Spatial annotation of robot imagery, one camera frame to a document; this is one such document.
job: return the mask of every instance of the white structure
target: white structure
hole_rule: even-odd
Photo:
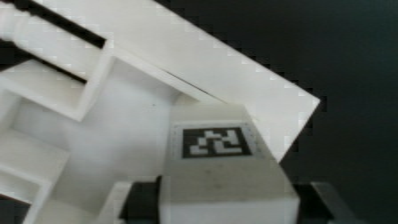
[[[169,113],[178,99],[178,104],[246,106],[276,161],[319,99],[155,1],[38,3],[107,39],[104,49],[72,47],[84,46],[84,41],[64,39],[68,34],[56,32],[45,21],[0,4],[0,38],[88,79],[84,85],[36,61],[0,73],[0,130],[24,133],[33,142],[38,140],[54,151],[61,148],[72,154],[50,200],[38,196],[47,205],[38,209],[36,223],[80,224],[96,219],[114,183],[164,173]],[[25,27],[24,32],[13,24]],[[4,141],[15,139],[13,144],[24,144],[13,136]]]
[[[24,223],[34,224],[70,154],[13,129],[22,97],[0,92],[0,194],[31,204]]]
[[[162,178],[160,223],[297,223],[299,197],[242,107],[175,109]]]

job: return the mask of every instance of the black object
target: black object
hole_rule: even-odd
[[[295,190],[301,196],[301,213],[297,224],[327,224],[333,219],[333,214],[311,184],[297,184]]]
[[[17,47],[13,42],[0,40],[0,71],[33,59],[33,55]]]
[[[128,224],[159,224],[160,179],[155,183],[136,183],[128,193],[120,218]]]
[[[31,204],[0,195],[0,223],[22,224],[27,217],[29,208]]]
[[[207,131],[214,132],[221,137],[207,137]],[[233,132],[239,137],[239,144],[233,144],[228,140],[230,134]],[[207,141],[207,145],[200,144],[200,139]],[[226,149],[240,148],[239,152],[217,152],[216,150],[216,141],[223,142]],[[194,154],[191,147],[198,146],[200,149],[207,152],[205,154]],[[246,136],[240,127],[232,128],[201,128],[201,129],[185,129],[184,130],[184,158],[214,158],[214,157],[230,157],[230,156],[251,156],[251,148],[246,141]]]

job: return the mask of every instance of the white panel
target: white panel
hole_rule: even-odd
[[[123,60],[146,74],[157,78],[168,85],[171,85],[191,97],[203,103],[224,103],[214,96],[198,89],[166,70],[153,66],[134,54],[114,44],[112,56]]]
[[[84,84],[38,61],[29,61],[2,72],[6,88],[66,115],[75,113]]]
[[[70,154],[13,129],[20,98],[0,90],[0,194],[31,204],[24,224],[34,224]]]

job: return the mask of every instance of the black background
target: black background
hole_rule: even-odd
[[[324,100],[292,180],[329,181],[359,218],[398,223],[398,1],[159,2]],[[18,58],[0,43],[0,64]]]

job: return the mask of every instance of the white block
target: white block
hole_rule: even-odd
[[[294,224],[299,197],[239,106],[178,107],[160,190],[162,224]]]

